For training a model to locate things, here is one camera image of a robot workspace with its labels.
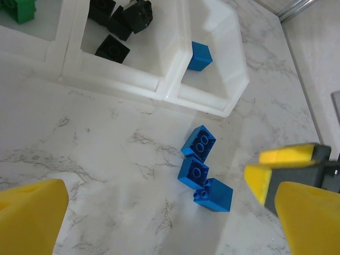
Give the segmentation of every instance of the lego brick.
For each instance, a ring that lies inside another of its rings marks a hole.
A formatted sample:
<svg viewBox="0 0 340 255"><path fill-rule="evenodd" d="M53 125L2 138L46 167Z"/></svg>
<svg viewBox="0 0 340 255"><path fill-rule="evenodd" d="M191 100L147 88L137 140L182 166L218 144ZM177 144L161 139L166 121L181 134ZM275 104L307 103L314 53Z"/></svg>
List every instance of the lego brick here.
<svg viewBox="0 0 340 255"><path fill-rule="evenodd" d="M132 33L132 29L127 23L122 12L123 7L119 6L109 19L107 29L111 33L117 35L120 40L126 41Z"/></svg>
<svg viewBox="0 0 340 255"><path fill-rule="evenodd" d="M193 55L188 66L189 70L202 71L211 62L213 62L213 58L211 57L209 47L207 45L193 41L192 53Z"/></svg>
<svg viewBox="0 0 340 255"><path fill-rule="evenodd" d="M202 125L192 131L181 152L187 158L195 157L204 163L215 142L215 137Z"/></svg>
<svg viewBox="0 0 340 255"><path fill-rule="evenodd" d="M191 157L183 161L177 179L188 187L194 190L199 190L204 188L208 172L208 166L194 157Z"/></svg>
<svg viewBox="0 0 340 255"><path fill-rule="evenodd" d="M150 1L132 0L124 7L123 15L134 33L147 28L153 17Z"/></svg>
<svg viewBox="0 0 340 255"><path fill-rule="evenodd" d="M129 52L130 49L112 35L108 35L97 49L95 55L122 64Z"/></svg>
<svg viewBox="0 0 340 255"><path fill-rule="evenodd" d="M2 8L18 24L23 24L35 17L35 0L1 0Z"/></svg>
<svg viewBox="0 0 340 255"><path fill-rule="evenodd" d="M88 18L107 26L115 5L113 0L91 0Z"/></svg>
<svg viewBox="0 0 340 255"><path fill-rule="evenodd" d="M210 211L230 211L233 189L215 178L207 179L202 190L196 190L193 201Z"/></svg>

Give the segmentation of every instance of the lego stud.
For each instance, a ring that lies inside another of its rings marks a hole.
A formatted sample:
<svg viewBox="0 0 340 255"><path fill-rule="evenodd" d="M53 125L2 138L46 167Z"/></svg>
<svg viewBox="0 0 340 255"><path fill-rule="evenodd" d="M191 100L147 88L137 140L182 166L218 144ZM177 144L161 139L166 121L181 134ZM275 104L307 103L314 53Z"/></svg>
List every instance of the lego stud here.
<svg viewBox="0 0 340 255"><path fill-rule="evenodd" d="M15 1L14 0L4 0L5 4L8 8L14 9L15 8Z"/></svg>
<svg viewBox="0 0 340 255"><path fill-rule="evenodd" d="M201 193L201 197L202 198L208 198L208 192L203 190L202 193Z"/></svg>
<svg viewBox="0 0 340 255"><path fill-rule="evenodd" d="M199 153L202 153L204 151L204 145L201 144L200 142L196 144L196 150L199 152Z"/></svg>
<svg viewBox="0 0 340 255"><path fill-rule="evenodd" d="M107 6L104 0L96 0L96 4L101 9L105 9Z"/></svg>
<svg viewBox="0 0 340 255"><path fill-rule="evenodd" d="M150 25L152 7L150 1L132 0L124 7L123 15L134 33L138 33Z"/></svg>
<svg viewBox="0 0 340 255"><path fill-rule="evenodd" d="M108 52L112 57L119 56L119 53L120 53L117 46L110 46L108 49Z"/></svg>
<svg viewBox="0 0 340 255"><path fill-rule="evenodd" d="M210 181L209 180L206 180L206 182L204 183L204 186L207 186L207 187L209 187L210 186Z"/></svg>
<svg viewBox="0 0 340 255"><path fill-rule="evenodd" d="M201 170L198 169L197 167L195 167L192 171L192 174L195 178L199 178L199 177L201 177Z"/></svg>
<svg viewBox="0 0 340 255"><path fill-rule="evenodd" d="M201 136L201 143L203 143L204 145L207 145L209 142L209 139L206 135L202 135Z"/></svg>

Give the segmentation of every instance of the white marble surface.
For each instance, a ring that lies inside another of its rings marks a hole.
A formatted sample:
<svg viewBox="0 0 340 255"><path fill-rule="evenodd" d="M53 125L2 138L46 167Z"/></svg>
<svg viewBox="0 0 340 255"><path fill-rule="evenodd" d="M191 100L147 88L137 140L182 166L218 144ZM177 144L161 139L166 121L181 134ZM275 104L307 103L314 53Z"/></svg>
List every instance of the white marble surface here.
<svg viewBox="0 0 340 255"><path fill-rule="evenodd" d="M250 84L226 119L74 90L0 62L0 189L65 181L55 254L289 253L243 169L264 149L318 138L278 18L252 0L229 3ZM230 213L196 205L176 179L180 148L202 124L217 138L209 177L234 189Z"/></svg>
<svg viewBox="0 0 340 255"><path fill-rule="evenodd" d="M284 29L323 143L340 152L340 125L331 93L340 90L339 0L315 1Z"/></svg>

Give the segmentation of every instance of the green lego brick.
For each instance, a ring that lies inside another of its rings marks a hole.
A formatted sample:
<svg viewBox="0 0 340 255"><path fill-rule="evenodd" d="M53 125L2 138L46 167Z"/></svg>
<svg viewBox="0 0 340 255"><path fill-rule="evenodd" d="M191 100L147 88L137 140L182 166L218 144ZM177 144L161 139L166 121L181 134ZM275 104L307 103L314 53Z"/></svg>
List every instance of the green lego brick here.
<svg viewBox="0 0 340 255"><path fill-rule="evenodd" d="M1 5L18 24L34 19L35 0L1 0Z"/></svg>

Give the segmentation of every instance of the marble countertop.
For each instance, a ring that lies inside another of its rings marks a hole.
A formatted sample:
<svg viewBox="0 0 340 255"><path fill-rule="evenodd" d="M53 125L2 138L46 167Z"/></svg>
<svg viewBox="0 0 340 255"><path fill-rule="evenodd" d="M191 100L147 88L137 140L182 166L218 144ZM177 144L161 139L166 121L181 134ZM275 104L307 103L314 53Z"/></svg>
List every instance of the marble countertop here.
<svg viewBox="0 0 340 255"><path fill-rule="evenodd" d="M0 63L0 189L51 178L70 202L55 254L286 254L279 220L243 180L260 151L318 141L276 16L237 11L250 84L225 119L150 99L118 99L39 80ZM209 177L234 189L230 213L193 202L180 148L205 125Z"/></svg>

